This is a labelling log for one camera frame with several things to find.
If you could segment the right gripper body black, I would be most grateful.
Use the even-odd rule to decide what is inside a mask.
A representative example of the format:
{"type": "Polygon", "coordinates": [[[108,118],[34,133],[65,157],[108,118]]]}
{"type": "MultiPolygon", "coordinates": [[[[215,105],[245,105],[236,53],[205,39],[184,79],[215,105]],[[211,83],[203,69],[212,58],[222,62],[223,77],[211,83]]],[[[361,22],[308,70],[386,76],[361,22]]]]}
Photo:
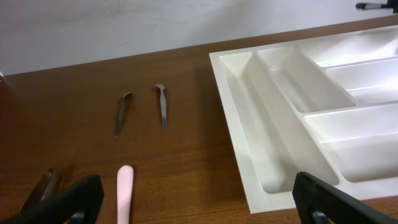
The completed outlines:
{"type": "Polygon", "coordinates": [[[392,9],[394,14],[398,13],[398,0],[388,0],[386,3],[388,9],[392,9]]]}

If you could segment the steel spoon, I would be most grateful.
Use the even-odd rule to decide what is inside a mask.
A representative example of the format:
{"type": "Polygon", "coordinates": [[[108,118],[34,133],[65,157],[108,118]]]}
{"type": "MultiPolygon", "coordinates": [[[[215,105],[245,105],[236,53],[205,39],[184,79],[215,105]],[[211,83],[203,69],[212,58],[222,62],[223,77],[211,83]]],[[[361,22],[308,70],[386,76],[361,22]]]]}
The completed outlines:
{"type": "Polygon", "coordinates": [[[387,9],[387,4],[369,3],[369,2],[359,2],[355,5],[357,10],[375,10],[375,9],[387,9]]]}

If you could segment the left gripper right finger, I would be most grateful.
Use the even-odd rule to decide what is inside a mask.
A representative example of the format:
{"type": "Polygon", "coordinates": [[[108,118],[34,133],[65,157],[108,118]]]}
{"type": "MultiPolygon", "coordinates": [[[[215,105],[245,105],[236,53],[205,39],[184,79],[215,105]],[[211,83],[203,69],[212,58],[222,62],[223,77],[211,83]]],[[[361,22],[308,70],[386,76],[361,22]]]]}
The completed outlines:
{"type": "Polygon", "coordinates": [[[308,172],[297,173],[292,195],[302,223],[397,224],[397,219],[308,172]]]}

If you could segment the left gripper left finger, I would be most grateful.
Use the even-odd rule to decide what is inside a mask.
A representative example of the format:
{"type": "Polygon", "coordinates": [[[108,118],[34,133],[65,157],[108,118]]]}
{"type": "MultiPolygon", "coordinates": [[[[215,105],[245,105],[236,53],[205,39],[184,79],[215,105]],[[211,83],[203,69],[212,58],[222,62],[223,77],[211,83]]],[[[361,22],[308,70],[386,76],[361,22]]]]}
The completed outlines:
{"type": "Polygon", "coordinates": [[[46,198],[39,204],[17,213],[1,223],[36,224],[65,223],[76,213],[81,212],[82,223],[96,223],[104,199],[101,177],[88,175],[59,194],[46,198]]]}

